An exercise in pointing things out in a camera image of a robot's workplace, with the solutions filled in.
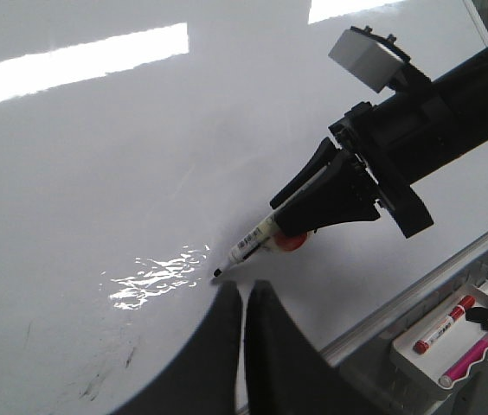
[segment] red marker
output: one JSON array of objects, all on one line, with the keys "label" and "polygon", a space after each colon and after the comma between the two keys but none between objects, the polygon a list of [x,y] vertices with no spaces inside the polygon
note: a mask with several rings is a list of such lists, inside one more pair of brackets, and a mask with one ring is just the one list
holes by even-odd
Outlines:
[{"label": "red marker", "polygon": [[463,316],[467,310],[469,310],[475,304],[475,297],[465,296],[461,298],[461,301],[453,307],[452,311],[444,317],[443,320],[437,322],[424,336],[418,340],[414,345],[414,350],[419,353],[425,353],[434,342],[446,333],[446,331],[455,323],[455,321]]},{"label": "red marker", "polygon": [[290,252],[300,248],[305,243],[309,233],[302,233],[292,237],[284,235],[277,222],[275,222],[276,213],[277,211],[273,211],[269,214],[238,244],[232,247],[225,262],[215,270],[214,277],[219,277],[232,266],[245,261],[262,246],[271,248],[274,251]]}]

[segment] white tray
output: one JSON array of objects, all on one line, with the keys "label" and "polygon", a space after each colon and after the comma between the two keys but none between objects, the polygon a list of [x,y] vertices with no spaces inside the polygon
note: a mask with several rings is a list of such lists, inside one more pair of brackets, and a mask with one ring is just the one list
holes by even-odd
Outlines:
[{"label": "white tray", "polygon": [[473,307],[488,308],[488,295],[474,285],[464,285],[434,310],[419,320],[408,331],[397,337],[392,343],[390,360],[420,386],[424,386],[435,399],[444,400],[465,384],[470,374],[482,369],[488,360],[488,349],[480,361],[473,363],[465,377],[455,380],[448,388],[438,383],[440,376],[451,367],[485,332],[480,324],[468,322],[465,316],[457,322],[425,354],[417,354],[413,346],[430,328],[466,295],[475,297]]}]

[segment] white surface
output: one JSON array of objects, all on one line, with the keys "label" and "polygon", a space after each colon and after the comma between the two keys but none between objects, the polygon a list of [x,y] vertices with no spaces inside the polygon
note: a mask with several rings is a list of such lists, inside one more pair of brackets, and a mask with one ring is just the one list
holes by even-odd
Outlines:
[{"label": "white surface", "polygon": [[[187,54],[0,103],[0,415],[101,414],[165,366],[210,305],[211,272],[326,127],[389,96],[328,58],[350,25],[392,32],[433,78],[484,46],[460,0],[313,24],[309,9],[0,2],[0,62],[178,23],[189,37]],[[412,239],[384,214],[230,277],[245,298],[270,280],[321,348],[488,230],[488,144],[414,187],[436,225]]]}]

